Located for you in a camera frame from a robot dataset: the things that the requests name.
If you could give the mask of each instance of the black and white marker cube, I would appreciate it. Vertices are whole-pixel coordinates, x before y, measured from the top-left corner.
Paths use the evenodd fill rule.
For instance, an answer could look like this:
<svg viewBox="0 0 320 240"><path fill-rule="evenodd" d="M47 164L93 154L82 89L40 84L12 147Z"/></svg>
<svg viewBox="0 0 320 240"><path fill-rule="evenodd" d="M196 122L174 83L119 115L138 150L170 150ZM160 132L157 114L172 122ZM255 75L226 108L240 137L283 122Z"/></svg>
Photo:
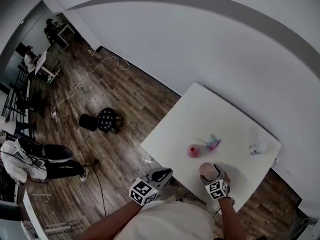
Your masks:
<svg viewBox="0 0 320 240"><path fill-rule="evenodd" d="M228 185L223 179L217 180L214 183L205 186L206 191L213 200L217 200L227 196Z"/></svg>
<svg viewBox="0 0 320 240"><path fill-rule="evenodd" d="M129 191L129 197L136 201L139 205L146 205L153 200L156 200L159 191L142 179L137 178L132 184Z"/></svg>

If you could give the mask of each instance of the pink round object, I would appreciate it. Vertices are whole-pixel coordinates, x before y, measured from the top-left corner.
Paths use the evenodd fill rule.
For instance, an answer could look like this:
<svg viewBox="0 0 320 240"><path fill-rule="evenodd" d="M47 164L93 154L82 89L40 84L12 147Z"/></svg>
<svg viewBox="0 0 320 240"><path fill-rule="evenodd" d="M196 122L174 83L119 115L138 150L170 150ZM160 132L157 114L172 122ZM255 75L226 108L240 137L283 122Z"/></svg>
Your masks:
<svg viewBox="0 0 320 240"><path fill-rule="evenodd" d="M200 157L201 150L197 145L192 144L192 145L188 146L186 153L191 158L198 158L198 157Z"/></svg>
<svg viewBox="0 0 320 240"><path fill-rule="evenodd" d="M200 172L200 175L210 176L214 173L214 167L211 163L204 162L203 164L200 165L199 172Z"/></svg>

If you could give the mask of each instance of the sneaker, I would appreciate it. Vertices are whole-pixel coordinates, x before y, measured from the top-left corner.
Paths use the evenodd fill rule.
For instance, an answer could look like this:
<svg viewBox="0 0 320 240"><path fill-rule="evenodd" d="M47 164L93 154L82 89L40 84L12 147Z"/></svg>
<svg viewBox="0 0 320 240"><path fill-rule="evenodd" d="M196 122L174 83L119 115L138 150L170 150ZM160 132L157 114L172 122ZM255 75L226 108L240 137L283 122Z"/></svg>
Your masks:
<svg viewBox="0 0 320 240"><path fill-rule="evenodd" d="M88 179L88 174L89 174L89 168L85 167L84 168L84 174L81 175L80 180L82 183L86 182L86 180Z"/></svg>
<svg viewBox="0 0 320 240"><path fill-rule="evenodd" d="M46 81L46 83L47 84L49 84L50 83L50 81L51 81L51 79L52 79L52 76L50 75L50 76L48 76L48 80Z"/></svg>

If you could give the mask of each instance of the white shirt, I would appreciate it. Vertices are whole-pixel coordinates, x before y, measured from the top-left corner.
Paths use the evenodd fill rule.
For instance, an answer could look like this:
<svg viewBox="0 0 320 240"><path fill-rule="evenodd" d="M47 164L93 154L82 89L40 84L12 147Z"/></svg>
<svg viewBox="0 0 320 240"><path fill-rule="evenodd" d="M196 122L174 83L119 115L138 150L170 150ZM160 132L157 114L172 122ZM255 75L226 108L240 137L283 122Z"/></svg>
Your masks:
<svg viewBox="0 0 320 240"><path fill-rule="evenodd" d="M17 146L13 141L7 140L2 144L0 151L7 152L12 154L19 159L23 160L22 156L18 153ZM27 181L27 175L30 175L31 178L44 180L47 177L46 167L40 166L37 167L32 164L31 161L19 160L16 157L13 157L9 154L1 152L1 159L4 165L4 168L12 178L17 178L21 182Z"/></svg>
<svg viewBox="0 0 320 240"><path fill-rule="evenodd" d="M115 240L213 240L214 220L184 202L153 201L134 216Z"/></svg>
<svg viewBox="0 0 320 240"><path fill-rule="evenodd" d="M9 121L6 122L6 118L0 115L0 129L4 130L5 132L14 135L16 131L16 122Z"/></svg>
<svg viewBox="0 0 320 240"><path fill-rule="evenodd" d="M32 58L30 55L24 55L24 64L27 66L28 68L28 72L31 73L32 71L34 71L36 69L36 65L30 63L30 61L32 61Z"/></svg>

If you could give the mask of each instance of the white t-shirt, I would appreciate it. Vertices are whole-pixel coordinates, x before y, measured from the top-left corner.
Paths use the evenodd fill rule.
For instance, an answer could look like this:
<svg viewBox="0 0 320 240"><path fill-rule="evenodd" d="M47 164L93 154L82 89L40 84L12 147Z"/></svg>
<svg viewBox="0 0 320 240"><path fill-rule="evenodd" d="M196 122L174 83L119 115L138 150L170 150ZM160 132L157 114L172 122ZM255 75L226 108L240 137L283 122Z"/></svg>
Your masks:
<svg viewBox="0 0 320 240"><path fill-rule="evenodd" d="M2 144L0 151L7 152L9 154L17 156L21 160L24 160L22 156L19 153L17 153L17 146L13 141L5 141ZM31 161L26 161L26 164L18 158L13 157L9 154L1 152L1 159L6 172L10 174L11 177L17 178L21 182L26 182L28 174L31 176L31 178L34 179L44 180L47 177L46 167L40 166L39 168L33 165Z"/></svg>
<svg viewBox="0 0 320 240"><path fill-rule="evenodd" d="M153 201L134 216L115 240L213 240L209 213L184 202Z"/></svg>
<svg viewBox="0 0 320 240"><path fill-rule="evenodd" d="M0 129L4 130L5 132L14 135L16 131L16 122L9 121L6 122L6 118L0 115Z"/></svg>
<svg viewBox="0 0 320 240"><path fill-rule="evenodd" d="M30 61L32 61L32 58L30 55L24 55L24 64L27 66L28 68L28 72L31 73L32 71L34 71L36 69L36 65L30 63Z"/></svg>

